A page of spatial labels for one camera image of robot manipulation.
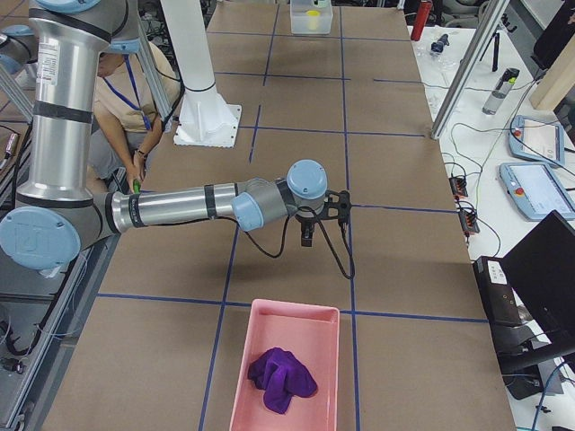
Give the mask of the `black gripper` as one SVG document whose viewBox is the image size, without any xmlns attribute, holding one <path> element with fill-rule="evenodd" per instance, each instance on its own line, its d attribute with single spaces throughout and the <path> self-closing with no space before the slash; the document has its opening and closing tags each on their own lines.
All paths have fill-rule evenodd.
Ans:
<svg viewBox="0 0 575 431">
<path fill-rule="evenodd" d="M 301 246 L 312 247 L 314 238 L 314 227 L 316 224 L 314 212 L 298 211 L 296 220 L 300 223 Z"/>
</svg>

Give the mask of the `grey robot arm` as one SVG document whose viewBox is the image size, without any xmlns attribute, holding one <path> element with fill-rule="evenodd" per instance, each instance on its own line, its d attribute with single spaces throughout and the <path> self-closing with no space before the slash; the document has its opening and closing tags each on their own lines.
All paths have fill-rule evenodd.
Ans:
<svg viewBox="0 0 575 431">
<path fill-rule="evenodd" d="M 235 139 L 241 110 L 217 92 L 201 10 L 165 6 L 172 30 L 191 26 L 184 80 L 174 81 L 162 52 L 140 36 L 134 1 L 32 1 L 38 39 L 31 164 L 1 221 L 1 247 L 35 270 L 61 267 L 96 242 L 149 225 L 227 218 L 246 232 L 283 217 L 316 223 L 327 203 L 327 175 L 316 161 L 294 163 L 277 180 L 142 193 L 167 118 L 161 92 L 182 107 L 179 145 Z"/>
</svg>

